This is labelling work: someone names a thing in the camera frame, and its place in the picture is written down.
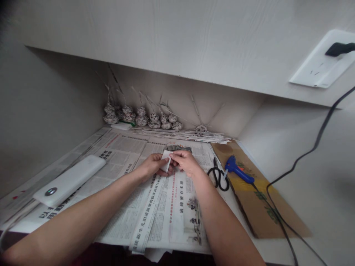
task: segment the wall outlet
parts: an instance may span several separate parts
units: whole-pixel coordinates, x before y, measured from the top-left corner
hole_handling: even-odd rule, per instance
[[[328,88],[355,61],[355,51],[338,57],[325,55],[333,43],[355,43],[355,34],[341,30],[329,31],[301,67],[290,79],[291,83]]]

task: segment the hand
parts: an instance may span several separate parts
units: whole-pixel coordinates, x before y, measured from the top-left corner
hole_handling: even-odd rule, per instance
[[[171,153],[170,157],[174,160],[173,165],[178,166],[180,170],[184,170],[188,177],[192,178],[196,173],[203,171],[199,163],[189,151],[177,150]]]
[[[165,177],[173,173],[173,167],[171,165],[169,165],[167,173],[160,169],[160,167],[169,161],[169,158],[161,160],[162,156],[163,155],[161,153],[153,153],[149,155],[147,159],[145,159],[144,162],[135,170],[139,173],[138,176],[142,182],[147,181],[155,173]]]

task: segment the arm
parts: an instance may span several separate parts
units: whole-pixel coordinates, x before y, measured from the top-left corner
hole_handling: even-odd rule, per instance
[[[171,166],[168,173],[159,170],[169,161],[161,157],[162,154],[150,155],[131,173],[64,210],[6,250],[2,259],[10,265],[70,263],[94,241],[140,183],[154,173],[171,174]]]
[[[193,180],[216,264],[265,265],[247,232],[192,154],[179,150],[170,156],[174,165],[183,169]]]

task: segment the forearm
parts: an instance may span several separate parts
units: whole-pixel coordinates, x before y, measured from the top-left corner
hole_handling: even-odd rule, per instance
[[[131,172],[74,204],[9,248],[3,259],[16,265],[63,265],[81,254],[139,185]]]
[[[247,232],[207,174],[199,169],[193,176],[193,182],[216,264],[265,265]]]

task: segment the black plug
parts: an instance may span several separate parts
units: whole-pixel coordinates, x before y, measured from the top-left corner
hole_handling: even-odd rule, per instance
[[[341,54],[350,53],[351,51],[355,51],[355,43],[341,44],[336,42],[325,52],[325,55],[337,57]]]

